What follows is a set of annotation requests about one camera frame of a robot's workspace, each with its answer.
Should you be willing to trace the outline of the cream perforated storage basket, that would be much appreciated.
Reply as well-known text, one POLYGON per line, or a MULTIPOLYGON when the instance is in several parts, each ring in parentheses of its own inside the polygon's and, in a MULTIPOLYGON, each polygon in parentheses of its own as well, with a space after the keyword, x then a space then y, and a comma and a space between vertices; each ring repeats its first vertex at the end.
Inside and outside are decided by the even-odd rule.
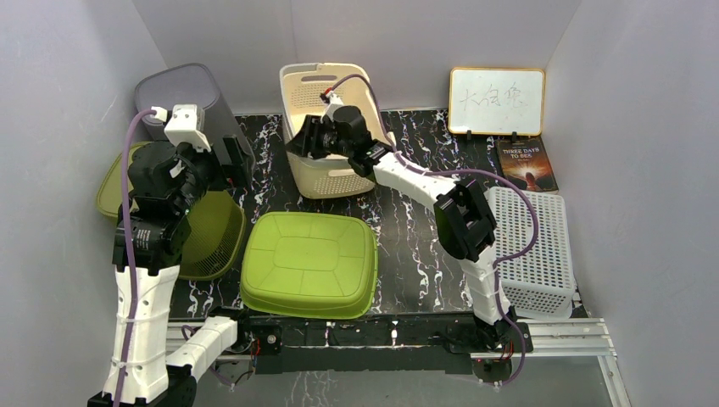
MULTIPOLYGON (((326 105, 320 95, 343 77, 358 74, 368 78, 366 71, 357 64, 305 63, 288 64, 280 69, 279 79, 283 107, 283 141, 288 143, 298 133, 308 114, 322 116, 326 105)), ((366 84, 357 78, 344 82, 336 95, 345 104, 359 108, 367 120, 372 137, 381 142, 381 121, 366 84)), ((313 160, 287 155, 293 179, 299 193, 309 199, 340 198, 369 192, 375 183, 357 176, 347 160, 330 154, 313 160)))

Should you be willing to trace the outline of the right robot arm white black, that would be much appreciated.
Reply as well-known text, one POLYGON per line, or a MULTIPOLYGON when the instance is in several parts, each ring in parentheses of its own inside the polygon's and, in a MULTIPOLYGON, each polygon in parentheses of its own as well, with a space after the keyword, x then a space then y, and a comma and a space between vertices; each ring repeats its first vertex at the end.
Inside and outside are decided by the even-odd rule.
POLYGON ((455 344, 487 351, 513 348, 511 306, 493 265, 497 222, 475 180, 434 175, 411 163, 389 133, 375 137, 360 109, 352 105, 333 114, 306 115, 285 149, 313 160, 338 155, 356 175, 431 210, 438 241, 445 253, 459 261, 472 300, 476 331, 455 344))

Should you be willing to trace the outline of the grey slatted bin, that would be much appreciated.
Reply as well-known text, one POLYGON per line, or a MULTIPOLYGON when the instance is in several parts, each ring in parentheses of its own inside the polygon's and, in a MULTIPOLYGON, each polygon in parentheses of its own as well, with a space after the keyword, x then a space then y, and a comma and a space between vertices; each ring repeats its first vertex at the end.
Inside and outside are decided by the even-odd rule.
POLYGON ((151 75, 137 84, 134 102, 138 111, 153 106, 172 110, 177 104, 196 104, 204 112, 202 133, 220 163, 230 163, 223 137, 234 136, 241 150, 243 174, 254 174, 254 151, 207 66, 190 63, 151 75))

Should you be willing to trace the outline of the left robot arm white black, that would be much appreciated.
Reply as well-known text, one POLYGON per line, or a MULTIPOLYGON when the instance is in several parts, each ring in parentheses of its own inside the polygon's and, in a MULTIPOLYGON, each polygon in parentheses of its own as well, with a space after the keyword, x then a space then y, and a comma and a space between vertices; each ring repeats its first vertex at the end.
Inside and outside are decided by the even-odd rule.
POLYGON ((222 142, 227 163, 189 142, 150 142, 121 154, 114 348, 109 375, 89 405, 190 406, 199 379, 221 354, 252 345, 252 328, 223 312, 176 351, 166 349, 171 297, 192 231, 189 215, 208 192, 238 186, 250 172, 237 137, 222 142))

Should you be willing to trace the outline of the olive green slatted bin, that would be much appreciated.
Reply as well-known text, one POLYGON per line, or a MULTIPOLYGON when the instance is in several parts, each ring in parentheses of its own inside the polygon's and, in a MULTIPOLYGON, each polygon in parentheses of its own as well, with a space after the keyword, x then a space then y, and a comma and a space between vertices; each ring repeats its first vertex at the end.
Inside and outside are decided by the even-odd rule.
POLYGON ((131 197, 128 170, 132 154, 150 142, 130 147, 113 162, 98 191, 98 210, 115 220, 111 262, 155 276, 171 266, 184 280, 207 281, 234 263, 245 230, 245 214, 230 193, 222 170, 222 189, 210 191, 189 211, 140 211, 131 197))

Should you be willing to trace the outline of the lime green plastic basin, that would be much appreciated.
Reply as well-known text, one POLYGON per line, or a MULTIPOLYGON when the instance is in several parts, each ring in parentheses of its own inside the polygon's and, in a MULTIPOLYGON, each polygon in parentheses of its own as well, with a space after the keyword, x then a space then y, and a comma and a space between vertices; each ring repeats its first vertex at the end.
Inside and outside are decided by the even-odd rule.
POLYGON ((269 212, 249 235, 240 295, 252 310, 308 319, 352 320, 373 303, 374 231, 361 219, 269 212))

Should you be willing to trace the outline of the pale green colander basket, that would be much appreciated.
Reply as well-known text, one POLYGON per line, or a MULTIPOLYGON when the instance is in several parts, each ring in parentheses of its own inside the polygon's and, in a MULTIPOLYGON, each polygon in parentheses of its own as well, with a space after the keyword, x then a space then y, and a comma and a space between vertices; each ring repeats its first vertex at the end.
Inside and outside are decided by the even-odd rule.
MULTIPOLYGON (((567 319, 572 313, 576 281, 563 197, 525 192, 538 217, 532 249, 499 265, 504 293, 516 313, 536 320, 567 319)), ((524 249, 533 233, 532 217, 523 200, 508 187, 488 190, 497 221, 495 252, 501 258, 524 249)))

